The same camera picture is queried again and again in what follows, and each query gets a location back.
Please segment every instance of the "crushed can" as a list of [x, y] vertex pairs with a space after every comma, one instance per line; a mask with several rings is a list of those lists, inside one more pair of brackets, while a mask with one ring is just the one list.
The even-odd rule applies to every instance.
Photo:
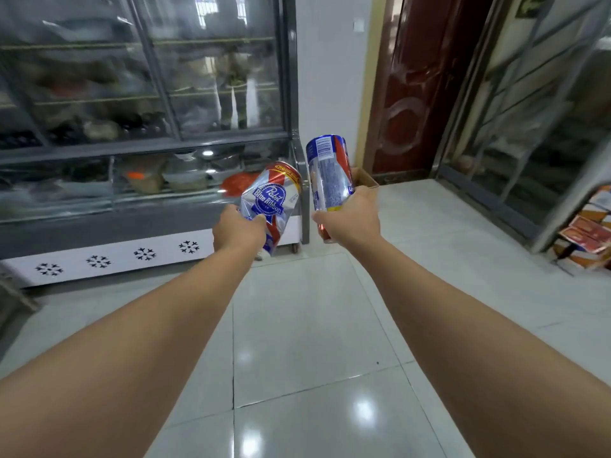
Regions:
[[[314, 210], [338, 211], [355, 192], [348, 162], [346, 140], [339, 135], [314, 138], [305, 147]], [[333, 243], [324, 225], [318, 225], [318, 234], [325, 243]]]
[[267, 238], [263, 248], [270, 254], [278, 246], [300, 194], [299, 172], [283, 161], [265, 167], [254, 183], [242, 193], [240, 214], [244, 218], [252, 220], [259, 214], [265, 215]]

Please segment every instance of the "door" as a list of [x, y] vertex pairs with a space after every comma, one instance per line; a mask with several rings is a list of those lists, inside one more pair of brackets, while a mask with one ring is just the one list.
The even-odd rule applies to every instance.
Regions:
[[374, 174], [431, 169], [492, 0], [404, 0]]

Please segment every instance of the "aluminum can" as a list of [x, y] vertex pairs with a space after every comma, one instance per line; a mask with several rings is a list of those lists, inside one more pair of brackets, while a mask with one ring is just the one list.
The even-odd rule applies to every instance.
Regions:
[[263, 248], [270, 254], [276, 249], [288, 219], [301, 194], [301, 176], [292, 165], [276, 161], [265, 167], [240, 199], [240, 214], [248, 220], [265, 215], [266, 240]]
[[[323, 135], [314, 138], [305, 147], [314, 210], [337, 211], [355, 192], [348, 162], [346, 140], [339, 135]], [[335, 242], [323, 225], [318, 234], [326, 243]]]

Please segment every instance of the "tile floor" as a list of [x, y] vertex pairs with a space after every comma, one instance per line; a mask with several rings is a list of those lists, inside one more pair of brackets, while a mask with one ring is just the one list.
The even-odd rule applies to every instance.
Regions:
[[[569, 277], [435, 181], [381, 187], [379, 204], [399, 249], [611, 384], [611, 277]], [[0, 377], [186, 267], [47, 289], [0, 343]], [[147, 456], [472, 454], [367, 273], [314, 232], [254, 264]]]

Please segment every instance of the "snowflake cutout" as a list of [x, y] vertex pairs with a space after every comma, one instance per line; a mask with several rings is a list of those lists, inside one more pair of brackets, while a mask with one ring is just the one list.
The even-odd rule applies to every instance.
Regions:
[[152, 249], [146, 249], [141, 247], [140, 249], [134, 251], [134, 255], [138, 260], [152, 260], [157, 257], [157, 254]]
[[199, 246], [195, 241], [184, 241], [179, 244], [180, 251], [185, 254], [195, 254], [199, 250]]
[[101, 255], [92, 255], [87, 259], [87, 263], [93, 268], [106, 268], [111, 264], [107, 257]]
[[64, 273], [64, 269], [57, 264], [40, 264], [36, 267], [36, 271], [39, 271], [41, 275], [51, 277], [56, 277], [60, 273]]

